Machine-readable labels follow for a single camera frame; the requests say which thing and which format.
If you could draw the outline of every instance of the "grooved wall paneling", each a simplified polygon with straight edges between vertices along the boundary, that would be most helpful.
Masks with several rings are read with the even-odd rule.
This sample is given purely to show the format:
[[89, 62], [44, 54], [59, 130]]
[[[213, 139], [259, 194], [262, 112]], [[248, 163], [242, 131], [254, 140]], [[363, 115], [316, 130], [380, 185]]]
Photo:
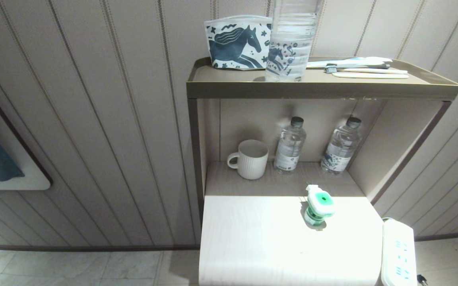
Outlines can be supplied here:
[[[0, 106], [53, 180], [0, 191], [0, 245], [200, 244], [185, 81], [209, 56], [203, 21], [273, 6], [0, 0]], [[458, 1], [325, 0], [311, 54], [400, 58], [458, 81]], [[204, 103], [220, 118], [220, 100]], [[354, 112], [371, 121], [383, 104]], [[223, 160], [220, 127], [205, 127]], [[458, 99], [375, 208], [417, 236], [458, 232]]]

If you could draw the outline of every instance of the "mug handle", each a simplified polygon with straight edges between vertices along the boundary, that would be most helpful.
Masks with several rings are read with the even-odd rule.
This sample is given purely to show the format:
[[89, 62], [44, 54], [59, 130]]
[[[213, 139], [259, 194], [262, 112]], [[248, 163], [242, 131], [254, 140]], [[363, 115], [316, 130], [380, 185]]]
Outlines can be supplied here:
[[234, 158], [238, 158], [240, 157], [240, 154], [238, 152], [235, 152], [233, 154], [230, 154], [229, 157], [227, 158], [227, 166], [229, 166], [230, 168], [233, 168], [233, 169], [237, 169], [238, 168], [238, 165], [237, 164], [232, 164], [232, 163], [229, 163], [229, 161], [231, 161], [232, 159]]

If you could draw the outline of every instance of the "horse print pouch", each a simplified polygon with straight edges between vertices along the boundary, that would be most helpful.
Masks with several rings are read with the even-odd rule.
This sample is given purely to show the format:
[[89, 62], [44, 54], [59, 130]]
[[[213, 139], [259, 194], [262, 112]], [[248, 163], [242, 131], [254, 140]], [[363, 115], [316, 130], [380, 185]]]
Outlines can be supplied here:
[[270, 45], [271, 18], [238, 15], [205, 21], [213, 67], [265, 69]]

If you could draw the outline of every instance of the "bottle cap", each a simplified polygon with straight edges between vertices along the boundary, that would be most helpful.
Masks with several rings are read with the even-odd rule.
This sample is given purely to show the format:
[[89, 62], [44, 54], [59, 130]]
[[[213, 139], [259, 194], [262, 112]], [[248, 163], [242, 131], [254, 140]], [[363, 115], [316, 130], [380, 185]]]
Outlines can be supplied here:
[[349, 119], [347, 119], [345, 124], [351, 128], [358, 128], [361, 125], [361, 120], [356, 117], [349, 117]]
[[296, 128], [301, 128], [303, 126], [303, 118], [295, 116], [291, 119], [291, 125]]

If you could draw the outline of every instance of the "tile floor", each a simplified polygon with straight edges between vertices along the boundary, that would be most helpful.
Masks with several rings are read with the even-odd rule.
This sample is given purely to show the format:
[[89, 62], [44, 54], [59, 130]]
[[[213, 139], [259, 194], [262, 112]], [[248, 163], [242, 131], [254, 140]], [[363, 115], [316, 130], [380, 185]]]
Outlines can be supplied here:
[[[430, 286], [458, 286], [458, 238], [417, 242]], [[0, 250], [0, 286], [188, 286], [199, 251], [34, 252]]]

